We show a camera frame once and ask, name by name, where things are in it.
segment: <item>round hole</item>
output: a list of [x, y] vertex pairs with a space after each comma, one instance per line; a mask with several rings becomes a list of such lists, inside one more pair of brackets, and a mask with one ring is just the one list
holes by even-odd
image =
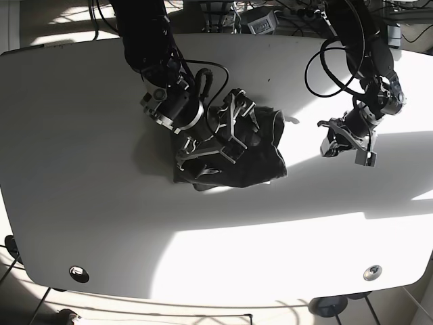
[[72, 279], [80, 283], [86, 283], [89, 281], [89, 274], [85, 269], [79, 266], [72, 266], [69, 269], [69, 275]]
[[364, 280], [374, 281], [377, 278], [379, 278], [381, 274], [382, 274], [382, 267], [380, 265], [373, 265], [365, 270]]

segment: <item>metal bracket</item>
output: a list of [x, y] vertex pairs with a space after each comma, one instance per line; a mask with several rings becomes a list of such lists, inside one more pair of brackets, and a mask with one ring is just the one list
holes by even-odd
[[[236, 118], [239, 116], [250, 116], [251, 121], [255, 126], [255, 131], [258, 131], [259, 126], [256, 116], [254, 114], [254, 107], [256, 103], [245, 96], [245, 91], [241, 89], [233, 89], [224, 99], [224, 105], [218, 109], [218, 113], [222, 114], [220, 125], [216, 132], [220, 130], [222, 138], [231, 143], [231, 146], [224, 146], [220, 144], [215, 138], [202, 142], [195, 147], [195, 142], [192, 139], [186, 139], [184, 146], [178, 151], [176, 155], [177, 166], [183, 170], [183, 163], [186, 160], [199, 158], [201, 156], [209, 156], [212, 154], [220, 154], [226, 158], [230, 163], [235, 164], [238, 156], [242, 154], [248, 147], [241, 140], [235, 136]], [[230, 148], [239, 148], [235, 150], [236, 154], [231, 155]]]
[[[355, 157], [355, 164], [361, 166], [369, 166], [374, 167], [377, 154], [373, 151], [368, 151], [364, 146], [365, 140], [363, 139], [355, 139], [354, 136], [344, 128], [340, 126], [341, 119], [331, 118], [328, 122], [320, 121], [317, 123], [317, 126], [324, 126], [330, 128], [335, 134], [342, 135], [350, 144], [353, 146], [353, 149], [357, 151], [357, 155]], [[325, 153], [329, 149], [338, 150], [339, 145], [337, 143], [329, 143], [329, 148], [325, 150], [326, 142], [328, 142], [327, 138], [322, 143], [321, 153], [322, 156], [325, 156]], [[373, 146], [375, 142], [375, 131], [371, 131], [371, 145]]]

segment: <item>dark fabric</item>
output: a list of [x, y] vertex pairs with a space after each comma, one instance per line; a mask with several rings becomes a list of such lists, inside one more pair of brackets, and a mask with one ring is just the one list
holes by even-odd
[[[250, 140], [248, 149], [242, 154], [236, 164], [224, 161], [220, 154], [204, 156], [209, 165], [213, 161], [225, 166], [220, 173], [201, 175], [195, 179], [187, 171], [174, 169], [174, 182], [187, 182], [193, 184], [197, 191], [204, 191], [216, 186], [231, 186], [234, 188], [246, 188], [248, 186], [264, 183], [285, 177], [287, 175], [286, 164], [277, 149], [284, 131], [284, 117], [282, 111], [274, 111], [273, 108], [260, 107], [254, 109], [258, 125], [257, 135], [260, 141]], [[181, 147], [184, 138], [172, 137], [173, 152]]]

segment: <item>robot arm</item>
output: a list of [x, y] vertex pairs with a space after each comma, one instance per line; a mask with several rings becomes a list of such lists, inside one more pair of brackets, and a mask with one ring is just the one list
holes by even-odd
[[321, 154], [334, 157], [340, 152], [355, 149], [355, 162], [373, 167], [376, 158], [376, 153], [372, 151], [376, 138], [374, 129], [385, 115], [395, 115], [401, 111], [405, 96], [394, 71], [390, 49], [380, 38], [380, 30], [371, 19], [364, 1], [353, 0], [351, 3], [361, 21], [363, 35], [359, 21], [348, 4], [343, 0], [329, 0], [323, 6], [322, 16], [329, 19], [329, 25], [335, 31], [336, 37], [324, 42], [320, 59], [328, 76], [343, 88], [345, 85], [327, 69], [324, 58], [324, 49], [335, 41], [341, 41], [346, 48], [349, 70], [360, 80], [365, 93], [347, 89], [353, 96], [353, 109], [342, 118], [318, 123], [319, 126], [329, 127], [321, 146]]
[[[197, 160], [210, 155], [222, 156], [235, 164], [248, 148], [246, 141], [240, 139], [249, 139], [258, 131], [255, 103], [241, 89], [232, 90], [221, 107], [204, 103], [212, 85], [212, 71], [206, 68], [192, 75], [176, 46], [163, 0], [110, 2], [126, 61], [145, 83], [147, 93], [141, 101], [144, 112], [173, 133], [182, 132], [185, 136], [175, 157], [178, 168], [187, 169], [194, 177], [218, 173], [217, 166], [209, 167]], [[200, 94], [202, 77], [206, 77], [206, 84]]]
[[[219, 108], [212, 109], [204, 103], [205, 96], [199, 95], [200, 79], [206, 76], [208, 89], [212, 72], [201, 70], [203, 73], [194, 78], [176, 46], [163, 0], [110, 2], [116, 12], [126, 61], [140, 73], [146, 85], [147, 93], [141, 101], [145, 113], [174, 133], [182, 131], [187, 136], [176, 155], [178, 167], [183, 170], [191, 165], [188, 168], [198, 177], [209, 172], [206, 165], [197, 163], [196, 158], [201, 156], [220, 154], [236, 163], [248, 148], [239, 138], [251, 138], [258, 130], [255, 103], [241, 89], [232, 90]], [[356, 163], [374, 166], [374, 129], [386, 114], [399, 113], [405, 103], [392, 54], [381, 40], [363, 0], [327, 0], [321, 10], [335, 34], [322, 45], [322, 66], [340, 88], [353, 96], [350, 112], [342, 118], [318, 123], [329, 128], [321, 153], [334, 157], [355, 149]], [[324, 51], [335, 41], [345, 46], [349, 70], [360, 80], [365, 93], [349, 89], [327, 68]]]

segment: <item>white table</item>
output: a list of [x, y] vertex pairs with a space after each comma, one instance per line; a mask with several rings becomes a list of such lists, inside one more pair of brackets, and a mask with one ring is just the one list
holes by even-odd
[[[258, 104], [284, 110], [288, 177], [198, 193], [172, 184], [169, 134], [146, 118], [120, 40], [0, 57], [0, 184], [26, 271], [38, 284], [182, 303], [322, 297], [418, 280], [433, 249], [433, 59], [394, 52], [408, 97], [380, 125], [377, 167], [318, 156], [350, 96], [303, 83], [320, 40], [178, 35], [186, 58], [224, 64]], [[348, 78], [344, 53], [327, 56]], [[196, 71], [199, 66], [191, 66]], [[213, 69], [215, 89], [223, 73]], [[335, 89], [318, 62], [311, 84]], [[85, 268], [90, 281], [68, 270]], [[383, 267], [373, 282], [372, 265]]]

